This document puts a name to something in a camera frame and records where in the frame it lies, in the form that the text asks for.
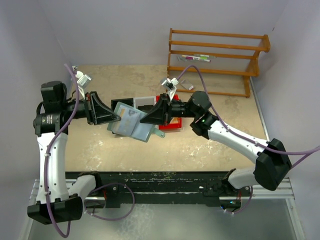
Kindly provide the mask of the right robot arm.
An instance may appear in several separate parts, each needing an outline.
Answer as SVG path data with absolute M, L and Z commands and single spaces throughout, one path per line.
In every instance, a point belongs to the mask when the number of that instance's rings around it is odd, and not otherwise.
M 222 179 L 224 185 L 232 189 L 261 185 L 269 191 L 276 190 L 292 168 L 283 143 L 275 138 L 256 138 L 224 124 L 209 111 L 211 106 L 204 91 L 194 92 L 187 102 L 170 99 L 163 93 L 141 123 L 165 126 L 173 117 L 192 118 L 190 127 L 196 135 L 219 142 L 254 163 L 253 167 L 230 170 Z

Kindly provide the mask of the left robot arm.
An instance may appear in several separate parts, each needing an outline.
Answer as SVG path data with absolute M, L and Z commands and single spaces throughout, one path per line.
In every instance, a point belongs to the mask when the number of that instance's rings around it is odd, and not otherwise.
M 67 87 L 61 81 L 41 86 L 42 102 L 33 121 L 40 153 L 39 189 L 35 204 L 27 208 L 31 219 L 49 225 L 79 220 L 85 197 L 102 185 L 97 172 L 80 174 L 67 187 L 65 156 L 68 126 L 73 119 L 86 119 L 89 125 L 120 121 L 120 116 L 105 105 L 97 92 L 88 92 L 82 100 L 67 100 Z

